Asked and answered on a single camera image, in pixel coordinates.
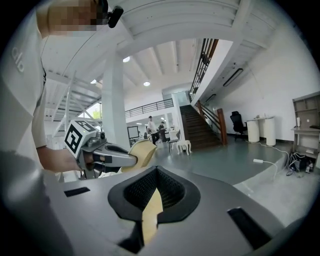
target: white stool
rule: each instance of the white stool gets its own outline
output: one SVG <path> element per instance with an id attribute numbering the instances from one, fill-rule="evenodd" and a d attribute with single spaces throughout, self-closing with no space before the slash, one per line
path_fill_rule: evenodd
<path id="1" fill-rule="evenodd" d="M 189 156 L 189 153 L 192 153 L 190 140 L 180 140 L 176 143 L 176 149 L 178 150 L 178 155 L 180 155 L 180 148 L 181 148 L 181 152 L 183 152 L 183 147 L 186 148 L 186 154 Z"/>

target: stair railing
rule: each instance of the stair railing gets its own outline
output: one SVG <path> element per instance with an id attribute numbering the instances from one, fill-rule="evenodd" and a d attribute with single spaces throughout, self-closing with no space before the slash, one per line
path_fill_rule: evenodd
<path id="1" fill-rule="evenodd" d="M 221 142 L 225 146 L 228 144 L 227 139 L 227 128 L 225 122 L 224 111 L 222 108 L 219 108 L 215 114 L 213 111 L 205 107 L 200 101 L 197 102 L 197 107 L 199 109 L 200 116 L 206 120 L 209 119 L 213 125 L 218 129 L 218 133 L 221 135 Z"/>

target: white wall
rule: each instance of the white wall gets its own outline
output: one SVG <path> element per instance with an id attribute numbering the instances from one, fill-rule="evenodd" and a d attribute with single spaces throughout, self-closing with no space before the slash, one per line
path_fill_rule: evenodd
<path id="1" fill-rule="evenodd" d="M 153 81 L 150 86 L 146 87 L 141 85 L 126 91 L 124 108 L 127 111 L 143 105 L 163 101 L 163 89 L 181 85 L 185 83 L 186 80 L 192 82 L 194 75 L 194 72 L 179 72 L 173 75 L 166 75 Z"/>
<path id="2" fill-rule="evenodd" d="M 276 138 L 293 141 L 291 129 L 296 120 L 292 99 L 319 91 L 320 73 L 291 21 L 284 19 L 269 48 L 243 69 L 242 75 L 210 102 L 211 107 L 223 109 L 227 132 L 234 133 L 232 111 L 239 111 L 243 122 L 266 113 L 275 116 Z"/>

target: white ceiling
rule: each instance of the white ceiling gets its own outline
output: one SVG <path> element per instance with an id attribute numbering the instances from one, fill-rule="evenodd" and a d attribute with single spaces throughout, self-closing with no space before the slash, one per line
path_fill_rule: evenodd
<path id="1" fill-rule="evenodd" d="M 124 9 L 122 19 L 114 29 L 104 26 L 97 32 L 78 32 L 73 36 L 49 36 L 41 45 L 42 62 L 54 79 L 47 80 L 48 120 L 63 98 L 67 77 L 85 82 L 99 80 L 104 72 L 108 51 L 114 45 L 121 57 L 131 56 L 124 63 L 126 93 L 143 87 L 143 82 L 165 81 L 164 78 L 194 73 L 197 67 L 201 39 L 215 38 L 243 41 L 216 84 L 231 74 L 234 63 L 242 67 L 268 42 L 279 24 L 277 8 L 266 0 L 109 0 L 109 5 Z M 86 107 L 100 99 L 99 93 L 76 94 Z M 81 109 L 74 104 L 74 111 Z M 60 120 L 63 105 L 59 105 Z"/>

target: table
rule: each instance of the table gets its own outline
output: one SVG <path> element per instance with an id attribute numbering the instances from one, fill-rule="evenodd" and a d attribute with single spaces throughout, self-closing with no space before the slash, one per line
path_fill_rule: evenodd
<path id="1" fill-rule="evenodd" d="M 276 145 L 276 127 L 274 116 L 259 117 L 246 121 L 249 142 L 260 141 L 259 120 L 264 120 L 263 127 L 266 144 L 268 146 Z"/>

